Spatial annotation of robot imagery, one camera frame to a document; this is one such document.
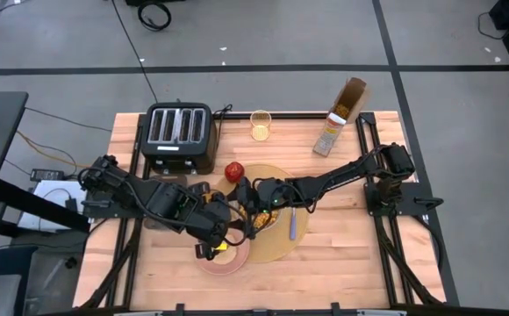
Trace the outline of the red apple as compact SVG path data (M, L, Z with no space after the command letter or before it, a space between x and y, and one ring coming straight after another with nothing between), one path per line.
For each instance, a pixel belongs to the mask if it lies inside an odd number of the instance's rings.
M239 162L231 162L224 169L224 175L229 183L237 183L244 176L245 169Z

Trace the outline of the white paper sheet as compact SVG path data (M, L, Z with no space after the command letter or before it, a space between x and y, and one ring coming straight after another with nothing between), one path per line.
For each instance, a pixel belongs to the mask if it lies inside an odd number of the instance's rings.
M66 206L66 202L70 198L74 199L76 210L79 214L82 214L82 202L87 197L87 192L82 190L81 186L75 181L42 180L35 186L32 193L61 206ZM42 219L27 212L22 213L18 226L21 228L49 233L56 233L60 230L68 230L68 227L66 226Z

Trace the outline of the yellow cereal box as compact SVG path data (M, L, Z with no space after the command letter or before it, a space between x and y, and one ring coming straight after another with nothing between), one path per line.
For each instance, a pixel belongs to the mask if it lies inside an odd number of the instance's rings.
M362 79L351 77L335 98L326 115L326 123L312 151L327 157L345 125L353 124L369 99L368 84Z

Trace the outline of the black aluminium table frame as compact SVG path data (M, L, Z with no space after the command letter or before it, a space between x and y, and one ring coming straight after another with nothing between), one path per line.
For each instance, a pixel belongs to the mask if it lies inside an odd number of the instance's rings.
M327 157L312 151L325 123L321 112L274 113L265 141L251 138L247 119L228 121L207 181L217 190L229 191L223 169L234 161L271 164L292 176L318 176L356 159L361 144L403 142L396 112L377 111L374 119L374 125L362 129L346 126ZM301 310L324 309L333 302L343 308L386 307L383 260L363 182L329 192L309 214L304 238L286 256L246 262L226 276L199 268L191 237L144 229L130 307L164 311L184 303L186 310Z

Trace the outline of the yellow cereal heap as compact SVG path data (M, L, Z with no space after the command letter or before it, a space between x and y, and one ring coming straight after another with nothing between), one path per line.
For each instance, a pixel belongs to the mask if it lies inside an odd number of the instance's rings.
M254 227L258 230L272 226L278 217L278 211L263 211L254 217Z

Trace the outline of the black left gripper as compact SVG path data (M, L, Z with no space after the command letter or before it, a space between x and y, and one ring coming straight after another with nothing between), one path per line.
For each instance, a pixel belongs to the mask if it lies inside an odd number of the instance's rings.
M199 184L200 195L209 194L211 186L209 183ZM195 237L203 241L195 245L195 255L198 260L213 260L215 249L225 239L230 214L225 215L225 207L220 202L206 203L201 197L197 198L195 208Z

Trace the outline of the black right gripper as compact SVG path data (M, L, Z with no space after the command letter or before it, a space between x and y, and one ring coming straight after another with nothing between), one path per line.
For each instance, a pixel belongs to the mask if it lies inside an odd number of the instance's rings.
M258 191L258 184L261 181L263 178L257 177L249 186L249 180L242 176L236 185L236 195L241 196L237 197L237 202L246 217L266 212L266 205L262 202Z

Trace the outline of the black desk beam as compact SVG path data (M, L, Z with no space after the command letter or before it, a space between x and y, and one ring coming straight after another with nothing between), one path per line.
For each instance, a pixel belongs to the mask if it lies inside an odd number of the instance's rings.
M90 228L88 218L68 208L45 200L18 186L0 179L0 202L7 206L28 212L42 219L87 233Z

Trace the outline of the black power adapter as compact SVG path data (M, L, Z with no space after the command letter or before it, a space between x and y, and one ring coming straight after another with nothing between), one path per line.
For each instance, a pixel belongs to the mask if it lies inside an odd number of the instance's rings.
M53 169L32 169L30 173L30 180L32 182L46 181L60 181L65 178L65 174L60 170Z

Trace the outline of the round woven yellow placemat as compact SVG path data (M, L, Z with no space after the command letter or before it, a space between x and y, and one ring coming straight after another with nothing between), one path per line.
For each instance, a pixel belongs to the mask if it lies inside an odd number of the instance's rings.
M250 182L257 177L278 178L284 180L292 177L292 174L277 166L265 163L248 164L244 166L245 176ZM259 234L250 241L248 262L265 263L278 260L291 252L304 238L307 231L310 214L305 209L296 209L297 212L297 238L291 241L290 216L288 223L274 233Z

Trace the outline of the pink plate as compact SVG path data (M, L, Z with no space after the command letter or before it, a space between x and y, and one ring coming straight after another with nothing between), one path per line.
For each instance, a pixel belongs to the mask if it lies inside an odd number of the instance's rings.
M213 260L205 260L205 259L198 260L196 258L197 265L199 266L200 269L202 269L205 272L212 274L212 275L225 276L225 275L232 274L233 272L235 272L236 270L241 268L247 261L249 251L250 251L250 243L248 241L244 241L239 246L232 246L231 244L223 241L217 248L214 248L215 256L218 253L225 251L229 248L235 248L237 250L237 254L239 255L239 258L240 258L240 264L238 266L230 267L230 266L224 266L224 265L217 265L213 262Z

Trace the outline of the clear glass cup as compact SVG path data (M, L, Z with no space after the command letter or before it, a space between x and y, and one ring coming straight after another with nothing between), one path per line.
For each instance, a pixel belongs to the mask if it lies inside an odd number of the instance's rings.
M257 141L264 141L270 135L270 124L272 118L267 111L258 110L250 115L251 137Z

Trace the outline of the black four-slot toaster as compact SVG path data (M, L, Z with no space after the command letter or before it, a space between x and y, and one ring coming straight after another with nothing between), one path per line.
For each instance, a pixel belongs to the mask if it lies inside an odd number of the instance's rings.
M140 150L161 174L210 174L215 167L218 129L201 103L158 103L146 113Z

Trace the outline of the grey office chair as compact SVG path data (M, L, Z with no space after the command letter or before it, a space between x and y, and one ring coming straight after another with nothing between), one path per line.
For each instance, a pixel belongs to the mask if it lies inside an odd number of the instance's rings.
M81 263L79 248L38 244L0 248L0 316L70 310Z

